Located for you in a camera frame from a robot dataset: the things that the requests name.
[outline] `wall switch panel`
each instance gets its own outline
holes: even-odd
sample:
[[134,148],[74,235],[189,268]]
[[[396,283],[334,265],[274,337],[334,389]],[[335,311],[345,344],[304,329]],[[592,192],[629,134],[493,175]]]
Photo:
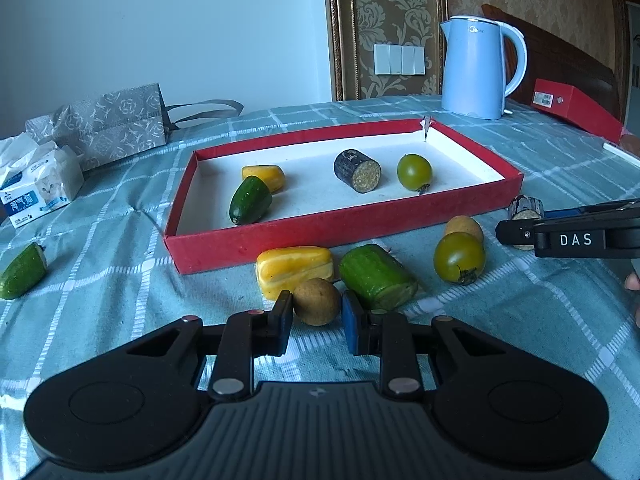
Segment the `wall switch panel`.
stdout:
[[414,48],[412,46],[402,46],[402,74],[414,74]]
[[379,75],[424,75],[424,48],[412,45],[375,44],[373,71]]
[[424,75],[424,47],[414,46],[414,74]]
[[376,74],[391,74],[389,46],[388,44],[375,44],[373,46],[373,72]]
[[389,45],[389,65],[391,65],[392,74],[402,73],[402,46]]

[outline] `green cucumber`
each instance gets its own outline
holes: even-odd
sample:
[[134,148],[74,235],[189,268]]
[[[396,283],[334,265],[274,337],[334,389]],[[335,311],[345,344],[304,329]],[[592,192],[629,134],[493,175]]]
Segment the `green cucumber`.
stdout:
[[340,261],[340,278],[369,310],[393,310],[418,290],[417,280],[376,244],[353,248]]
[[272,201],[267,185],[250,175],[242,181],[231,199],[229,218],[235,225],[252,224],[264,216]]
[[27,245],[0,274],[0,298],[14,300],[31,290],[47,273],[47,260],[36,242]]

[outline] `wooden log piece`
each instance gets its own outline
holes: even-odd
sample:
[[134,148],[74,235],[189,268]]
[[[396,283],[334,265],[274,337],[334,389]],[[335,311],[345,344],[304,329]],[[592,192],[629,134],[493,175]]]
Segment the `wooden log piece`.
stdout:
[[376,189],[382,170],[380,165],[358,150],[344,150],[334,162],[334,173],[351,189],[368,193]]
[[[511,200],[509,209],[507,210],[507,218],[509,220],[542,218],[544,215],[545,210],[542,207],[542,200],[526,195],[518,195],[516,198]],[[516,245],[514,247],[521,251],[533,250],[533,245]]]

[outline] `white tray bottom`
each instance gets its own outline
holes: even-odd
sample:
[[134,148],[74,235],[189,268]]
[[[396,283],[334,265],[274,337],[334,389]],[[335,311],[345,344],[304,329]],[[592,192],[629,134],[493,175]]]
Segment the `white tray bottom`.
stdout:
[[[334,175],[335,157],[354,148],[382,167],[378,187],[357,193]],[[242,167],[275,164],[286,176],[261,222],[415,196],[396,176],[403,155],[417,153],[433,168],[428,193],[476,186],[503,177],[449,137],[429,128],[406,134],[322,140],[201,160],[180,215],[177,235],[233,227],[229,203],[242,182]]]

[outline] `kettle handle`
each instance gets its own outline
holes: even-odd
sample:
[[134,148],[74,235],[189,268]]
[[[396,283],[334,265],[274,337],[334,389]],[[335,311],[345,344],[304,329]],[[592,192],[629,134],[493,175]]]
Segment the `kettle handle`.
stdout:
[[508,23],[495,22],[500,25],[502,33],[513,41],[516,47],[516,54],[518,56],[518,65],[516,67],[516,73],[513,75],[511,81],[504,89],[504,96],[507,97],[513,93],[524,79],[525,72],[527,71],[527,44],[524,41],[524,36],[515,27],[511,27]]

